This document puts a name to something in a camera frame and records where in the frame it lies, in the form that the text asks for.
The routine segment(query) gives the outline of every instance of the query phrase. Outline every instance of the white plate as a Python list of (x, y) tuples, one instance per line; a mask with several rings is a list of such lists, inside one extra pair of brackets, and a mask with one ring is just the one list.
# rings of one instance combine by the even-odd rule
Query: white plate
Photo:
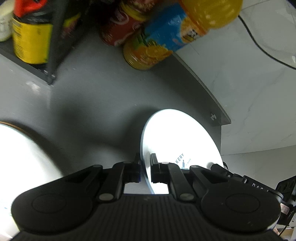
[(61, 177), (50, 157), (30, 137), (0, 123), (0, 241), (19, 232), (10, 212), (13, 200)]
[(150, 154), (158, 162), (171, 162), (180, 168), (192, 165), (210, 168), (212, 164), (223, 167), (221, 155), (211, 136), (194, 118), (173, 109), (156, 112), (147, 121), (141, 138), (141, 159), (147, 171), (148, 184), (155, 194), (167, 194), (163, 183), (151, 183)]

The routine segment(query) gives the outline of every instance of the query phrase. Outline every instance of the gray table surface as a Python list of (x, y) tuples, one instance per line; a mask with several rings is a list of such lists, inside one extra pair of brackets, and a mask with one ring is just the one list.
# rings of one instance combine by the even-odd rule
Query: gray table surface
[(29, 132), (65, 175), (133, 159), (145, 122), (165, 108), (198, 120), (220, 149), (223, 111), (174, 56), (135, 70), (121, 48), (92, 30), (60, 65), (53, 86), (3, 56), (0, 73), (0, 120)]

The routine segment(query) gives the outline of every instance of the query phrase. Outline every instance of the orange juice jar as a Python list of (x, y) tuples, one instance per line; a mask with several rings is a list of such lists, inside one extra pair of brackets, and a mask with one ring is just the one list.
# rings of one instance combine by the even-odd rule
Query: orange juice jar
[(230, 23), (241, 6), (242, 0), (180, 0), (125, 43), (124, 58), (135, 69), (150, 69), (209, 29)]

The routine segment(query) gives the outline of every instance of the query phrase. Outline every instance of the white container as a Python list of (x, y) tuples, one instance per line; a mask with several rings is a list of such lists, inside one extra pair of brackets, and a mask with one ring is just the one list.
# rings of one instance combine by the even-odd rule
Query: white container
[(12, 35), (12, 18), (15, 0), (6, 0), (0, 5), (0, 42)]

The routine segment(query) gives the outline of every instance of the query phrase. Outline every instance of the yellow label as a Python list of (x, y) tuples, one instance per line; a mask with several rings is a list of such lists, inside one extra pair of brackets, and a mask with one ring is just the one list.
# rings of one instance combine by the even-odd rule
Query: yellow label
[(13, 19), (15, 55), (28, 64), (47, 62), (52, 24), (27, 24)]

